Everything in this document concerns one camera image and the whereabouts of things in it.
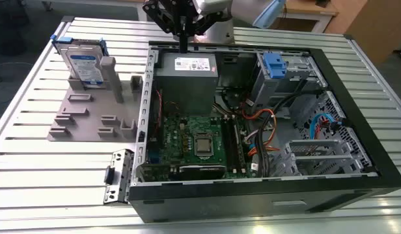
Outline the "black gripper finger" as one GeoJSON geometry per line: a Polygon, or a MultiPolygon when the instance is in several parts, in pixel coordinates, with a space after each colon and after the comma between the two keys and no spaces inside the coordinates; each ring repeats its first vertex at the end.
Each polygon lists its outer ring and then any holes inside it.
{"type": "Polygon", "coordinates": [[[233,19],[223,12],[211,13],[197,20],[195,24],[185,24],[185,53],[189,42],[207,44],[233,43],[233,19]]]}
{"type": "Polygon", "coordinates": [[[178,0],[146,0],[143,11],[160,29],[178,40],[179,52],[185,52],[185,5],[178,0]]]}

